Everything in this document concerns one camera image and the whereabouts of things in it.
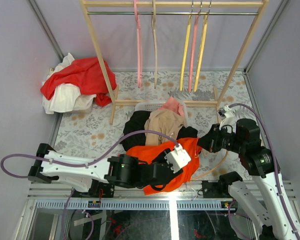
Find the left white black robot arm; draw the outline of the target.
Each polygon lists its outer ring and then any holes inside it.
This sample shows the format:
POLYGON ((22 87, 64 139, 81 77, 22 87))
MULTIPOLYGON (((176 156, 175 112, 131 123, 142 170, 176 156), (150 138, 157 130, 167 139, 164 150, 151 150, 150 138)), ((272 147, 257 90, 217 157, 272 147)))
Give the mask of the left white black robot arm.
POLYGON ((191 160, 181 145, 164 149, 150 163, 126 154, 94 162, 91 158, 60 154, 46 143, 39 145, 36 156, 27 175, 29 181, 62 183, 91 198, 99 193, 97 182, 126 189, 151 186, 160 191, 183 173, 191 160))

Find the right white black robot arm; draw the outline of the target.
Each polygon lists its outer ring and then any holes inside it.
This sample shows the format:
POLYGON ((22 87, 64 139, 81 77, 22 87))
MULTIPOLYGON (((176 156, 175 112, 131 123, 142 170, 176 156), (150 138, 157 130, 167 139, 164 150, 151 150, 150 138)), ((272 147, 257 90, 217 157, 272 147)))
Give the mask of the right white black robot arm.
POLYGON ((253 119, 239 119, 235 132, 219 124, 200 137, 198 146, 210 153, 225 149, 236 153, 261 193, 263 204, 233 171, 218 180, 218 192, 232 197, 253 222, 260 240, 300 240, 300 222, 284 189, 282 175, 271 150, 262 146, 260 128, 253 119))

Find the orange t shirt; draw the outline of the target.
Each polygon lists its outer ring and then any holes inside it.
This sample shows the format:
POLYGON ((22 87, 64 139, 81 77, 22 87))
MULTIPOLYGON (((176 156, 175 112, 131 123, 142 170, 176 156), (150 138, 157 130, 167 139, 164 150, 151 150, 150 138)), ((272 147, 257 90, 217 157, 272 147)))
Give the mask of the orange t shirt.
MULTIPOLYGON (((198 138, 180 138, 177 140, 179 144, 187 151, 188 155, 191 157, 191 161, 182 168, 183 173, 174 178, 166 187, 161 191, 154 190, 151 186, 146 186, 143 188, 144 194, 152 195, 159 192, 172 192, 178 189, 182 184, 189 182, 192 175, 197 171, 200 166, 199 154, 203 150, 202 147, 198 146, 198 138)), ((155 157, 157 157, 165 149, 173 150, 175 144, 172 141, 162 143, 158 146, 134 146, 130 148, 126 154, 132 157, 136 157, 141 161, 145 161, 150 164, 155 157)))

